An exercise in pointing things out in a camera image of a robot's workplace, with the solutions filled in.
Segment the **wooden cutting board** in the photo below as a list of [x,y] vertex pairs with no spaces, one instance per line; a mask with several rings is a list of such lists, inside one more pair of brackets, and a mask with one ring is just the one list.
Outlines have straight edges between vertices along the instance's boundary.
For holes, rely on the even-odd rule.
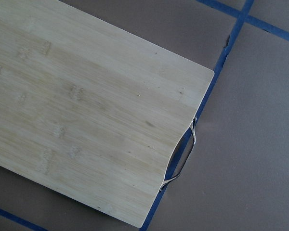
[[214,72],[57,0],[0,0],[0,166],[135,227]]

